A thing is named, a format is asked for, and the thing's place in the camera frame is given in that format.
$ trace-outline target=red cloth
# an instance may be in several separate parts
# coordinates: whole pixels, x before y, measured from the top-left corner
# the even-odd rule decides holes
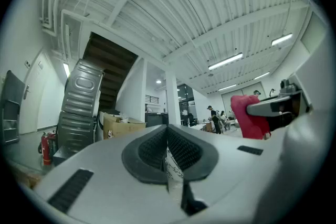
[[[246,112],[248,105],[259,102],[259,99],[254,95],[235,95],[231,97],[231,108],[236,115],[244,138],[263,139],[266,133],[270,133],[265,117],[251,116]]]

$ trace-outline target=brown wooden stair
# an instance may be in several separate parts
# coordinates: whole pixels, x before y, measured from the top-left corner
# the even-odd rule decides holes
[[[137,57],[116,43],[95,33],[91,34],[83,59],[104,69],[99,99],[100,110],[115,108],[117,94]]]

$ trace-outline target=cardboard box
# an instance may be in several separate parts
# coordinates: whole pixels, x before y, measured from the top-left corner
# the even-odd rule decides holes
[[[104,139],[118,137],[146,128],[146,123],[129,118],[128,123],[120,122],[120,116],[104,113]]]

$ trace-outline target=fluorescent light fixture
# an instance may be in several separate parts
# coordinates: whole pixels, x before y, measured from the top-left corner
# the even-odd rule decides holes
[[[212,66],[209,66],[209,70],[213,70],[213,69],[215,69],[215,68],[217,68],[217,67],[221,67],[221,66],[223,66],[223,65],[226,65],[227,63],[230,63],[230,62],[232,62],[232,61],[238,60],[238,59],[240,59],[241,57],[243,57],[243,54],[242,54],[242,53],[239,53],[239,54],[237,54],[237,55],[234,55],[234,56],[232,56],[232,57],[230,57],[230,58],[225,59],[224,61],[221,61],[221,62],[219,62],[219,63],[216,63],[216,64],[214,64],[214,65],[212,65]]]
[[[67,75],[67,77],[69,77],[70,70],[69,70],[68,64],[67,63],[63,63],[63,67],[64,67],[65,74]]]
[[[226,89],[235,87],[235,86],[237,86],[237,84],[234,84],[234,85],[231,85],[231,86],[229,86],[229,87],[225,87],[225,88],[219,89],[219,91],[223,91],[223,90],[226,90]]]
[[[275,46],[276,44],[284,42],[285,40],[292,38],[292,36],[293,36],[293,34],[290,33],[290,34],[285,35],[283,37],[277,38],[277,39],[275,39],[275,40],[272,41],[272,46]]]
[[[267,72],[267,73],[265,73],[265,74],[263,74],[263,75],[261,75],[261,76],[258,76],[258,77],[256,77],[255,79],[260,79],[260,78],[262,78],[262,77],[264,77],[264,76],[267,76],[269,74],[269,72]]]

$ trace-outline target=door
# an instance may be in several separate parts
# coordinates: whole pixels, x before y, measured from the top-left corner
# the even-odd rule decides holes
[[[41,52],[26,79],[19,115],[20,134],[37,131],[38,111],[49,71],[48,58],[44,52]]]
[[[236,90],[233,92],[228,92],[225,94],[222,94],[222,99],[223,99],[223,103],[224,103],[224,108],[225,108],[225,114],[227,117],[235,117],[234,113],[231,109],[231,97],[234,95],[243,95],[242,90]]]
[[[256,84],[253,84],[251,86],[245,87],[242,90],[243,90],[243,94],[246,94],[246,95],[253,95],[253,92],[255,90],[259,91],[261,93],[261,95],[259,95],[259,97],[258,97],[260,101],[268,97],[268,96],[266,97],[264,89],[261,86],[260,82],[256,83]]]

